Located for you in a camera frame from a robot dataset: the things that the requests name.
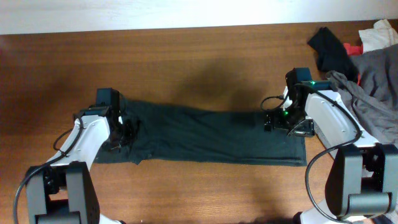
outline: white wall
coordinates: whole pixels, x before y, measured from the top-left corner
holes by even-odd
[[[0,34],[398,18],[398,0],[0,0]]]

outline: red cloth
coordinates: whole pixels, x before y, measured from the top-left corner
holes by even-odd
[[[346,49],[348,56],[363,54],[363,45],[351,46],[351,44],[343,43],[343,46]]]

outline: pile of clothes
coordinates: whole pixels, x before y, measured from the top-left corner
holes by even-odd
[[[398,34],[381,20],[359,36],[361,46],[342,44],[324,27],[308,44],[318,52],[318,69],[327,72],[361,126],[380,143],[398,147]],[[386,217],[398,223],[397,212]]]

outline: gray cloth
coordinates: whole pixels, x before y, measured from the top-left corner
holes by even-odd
[[[369,134],[383,144],[398,147],[398,111],[369,96],[341,73],[328,72],[326,77],[335,84],[344,105]]]
[[[361,74],[360,85],[365,94],[398,110],[398,44],[352,56],[351,60]]]

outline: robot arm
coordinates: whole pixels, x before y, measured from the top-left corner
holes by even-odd
[[[101,146],[120,146],[131,138],[131,130],[122,124],[119,115],[119,92],[99,89],[96,104],[80,111],[69,137],[47,162],[61,159],[27,183],[29,223],[122,223],[100,214],[89,173]],[[51,194],[63,189],[68,190],[68,199],[50,199]]]
[[[364,130],[349,113],[340,94],[332,90],[331,83],[313,81],[309,69],[293,69],[286,74],[286,83],[284,106],[267,113],[266,131],[278,128],[286,129],[290,135],[313,136],[316,123],[322,132],[318,135],[323,135],[324,141],[337,151],[325,187],[326,200],[319,205],[321,209],[307,185],[316,209],[304,212],[302,223],[345,222],[346,218],[353,221],[357,216],[375,217],[393,211],[398,191],[397,148],[380,144]],[[363,177],[363,167],[373,175]],[[318,209],[328,216],[334,215],[336,222],[326,215],[323,217]]]

